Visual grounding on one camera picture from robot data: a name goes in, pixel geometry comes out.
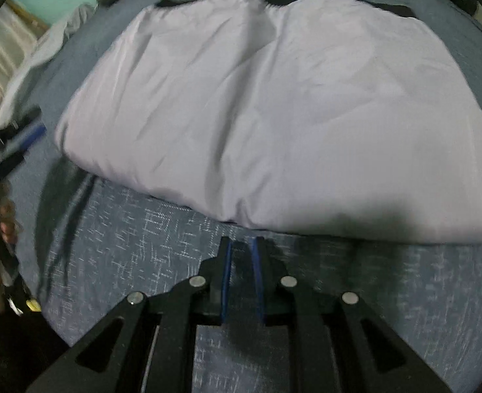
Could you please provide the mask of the light grey blanket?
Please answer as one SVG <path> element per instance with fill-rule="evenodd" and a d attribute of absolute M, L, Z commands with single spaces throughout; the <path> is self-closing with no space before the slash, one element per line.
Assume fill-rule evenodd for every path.
<path fill-rule="evenodd" d="M 37 44 L 14 71 L 0 103 L 0 128 L 8 126 L 22 114 L 16 107 L 32 88 L 31 83 L 79 29 L 95 14 L 96 7 L 83 3 L 65 15 L 37 41 Z"/>

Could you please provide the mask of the wooden frame by curtain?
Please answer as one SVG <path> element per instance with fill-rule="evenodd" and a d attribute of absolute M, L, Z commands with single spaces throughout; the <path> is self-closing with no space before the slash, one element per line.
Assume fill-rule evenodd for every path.
<path fill-rule="evenodd" d="M 7 6 L 23 21 L 23 23 L 36 35 L 41 38 L 49 30 L 49 24 L 45 23 L 36 15 L 27 11 L 15 0 L 6 0 Z"/>

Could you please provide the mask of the light grey zip jacket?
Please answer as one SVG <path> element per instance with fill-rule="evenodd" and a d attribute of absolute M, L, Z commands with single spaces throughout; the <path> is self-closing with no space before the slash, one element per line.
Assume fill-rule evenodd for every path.
<path fill-rule="evenodd" d="M 442 40 L 392 7 L 151 5 L 55 140 L 95 175 L 251 229 L 482 242 L 482 109 Z"/>

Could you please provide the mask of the blue bed sheet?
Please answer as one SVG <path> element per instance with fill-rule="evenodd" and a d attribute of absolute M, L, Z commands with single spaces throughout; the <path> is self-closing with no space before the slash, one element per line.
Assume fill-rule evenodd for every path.
<path fill-rule="evenodd" d="M 197 332 L 194 392 L 288 392 L 286 330 L 256 315 L 252 239 L 273 239 L 276 258 L 319 291 L 354 291 L 397 331 L 453 392 L 482 383 L 482 245 L 409 246 L 358 239 L 257 233 L 221 224 L 87 174 L 54 143 L 70 97 L 129 22 L 159 0 L 97 9 L 22 98 L 39 105 L 46 137 L 11 178 L 24 232 L 21 273 L 57 334 L 73 344 L 133 290 L 169 290 L 234 245 L 222 327 Z M 369 0 L 407 5 L 448 47 L 482 108 L 482 26 L 448 0 Z"/>

